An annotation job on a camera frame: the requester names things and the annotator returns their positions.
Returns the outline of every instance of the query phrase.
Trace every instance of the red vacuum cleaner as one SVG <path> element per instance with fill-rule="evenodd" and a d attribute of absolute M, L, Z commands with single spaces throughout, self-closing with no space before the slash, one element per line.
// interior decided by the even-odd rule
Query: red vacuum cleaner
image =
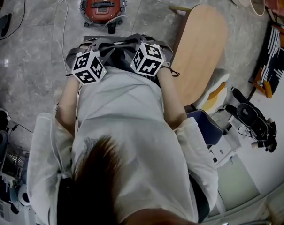
<path fill-rule="evenodd" d="M 81 0 L 80 11 L 85 27 L 107 26 L 109 34 L 114 34 L 122 18 L 127 17 L 126 0 Z"/>

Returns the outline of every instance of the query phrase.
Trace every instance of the brown wooden furniture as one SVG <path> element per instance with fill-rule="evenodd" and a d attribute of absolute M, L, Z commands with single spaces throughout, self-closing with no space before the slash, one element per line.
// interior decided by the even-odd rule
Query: brown wooden furniture
<path fill-rule="evenodd" d="M 225 48 L 228 28 L 215 8 L 198 5 L 185 11 L 182 27 L 173 47 L 172 69 L 179 72 L 175 85 L 183 105 L 194 103 L 203 93 Z"/>

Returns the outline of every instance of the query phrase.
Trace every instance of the white shirt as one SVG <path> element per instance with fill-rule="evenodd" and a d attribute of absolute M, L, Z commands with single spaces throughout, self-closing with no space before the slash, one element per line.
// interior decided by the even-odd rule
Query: white shirt
<path fill-rule="evenodd" d="M 196 175 L 195 179 L 204 191 L 210 209 L 213 209 L 218 177 L 198 125 L 191 118 L 172 131 L 163 118 L 161 89 L 152 81 L 107 67 L 107 75 L 100 83 L 81 89 L 78 121 L 80 127 L 74 142 L 61 125 L 54 123 L 56 146 L 68 167 L 70 157 L 76 164 L 86 147 L 93 146 L 100 137 L 108 135 L 116 141 L 122 159 L 118 178 L 121 190 L 116 199 L 116 205 L 122 208 L 121 214 L 118 214 L 119 222 L 138 210 L 154 208 L 162 208 L 197 222 L 198 212 L 188 168 Z M 32 139 L 28 193 L 33 209 L 47 224 L 46 208 L 41 206 L 51 203 L 53 195 L 48 195 L 47 201 L 47 196 L 43 197 L 42 193 L 53 191 L 43 187 L 50 187 L 49 183 L 54 186 L 59 180 L 48 179 L 41 183 L 44 167 L 39 163 L 37 156 L 42 154 L 37 147 L 41 146 L 39 140 L 45 137 L 45 132 L 38 135 L 41 131 L 37 128 L 38 124 L 37 121 Z"/>

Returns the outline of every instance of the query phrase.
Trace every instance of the tile floor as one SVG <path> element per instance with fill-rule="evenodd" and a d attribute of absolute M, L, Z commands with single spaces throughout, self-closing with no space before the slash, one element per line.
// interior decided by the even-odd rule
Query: tile floor
<path fill-rule="evenodd" d="M 85 35 L 107 35 L 105 31 L 85 28 L 79 12 L 80 0 L 66 0 L 64 49 L 76 47 Z M 229 39 L 219 67 L 230 72 L 228 86 L 233 84 L 245 94 L 265 34 L 267 14 L 254 16 L 250 10 L 236 7 L 231 0 L 128 0 L 128 19 L 117 28 L 117 35 L 144 33 L 157 40 L 173 44 L 181 16 L 168 10 L 169 5 L 192 8 L 207 3 L 224 14 L 229 26 Z M 24 0 L 4 0 L 0 17 L 13 12 L 10 31 L 23 16 Z M 65 82 L 61 55 L 62 31 L 67 7 L 57 0 L 27 0 L 26 14 L 20 29 L 0 41 L 0 104 L 12 119 L 29 129 L 34 128 L 36 116 L 51 112 Z M 227 114 L 214 119 L 224 126 Z M 11 141 L 30 147 L 31 134 L 22 128 L 12 133 Z"/>

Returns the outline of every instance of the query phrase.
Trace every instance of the forearm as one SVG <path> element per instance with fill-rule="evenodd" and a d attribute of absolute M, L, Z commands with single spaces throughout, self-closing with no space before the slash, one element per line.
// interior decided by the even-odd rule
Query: forearm
<path fill-rule="evenodd" d="M 170 70 L 167 68 L 160 69 L 157 77 L 160 82 L 165 107 L 164 119 L 172 129 L 175 129 L 187 119 L 184 106 L 177 95 Z"/>
<path fill-rule="evenodd" d="M 78 89 L 79 81 L 74 77 L 68 78 L 56 112 L 57 121 L 73 136 L 75 135 Z"/>

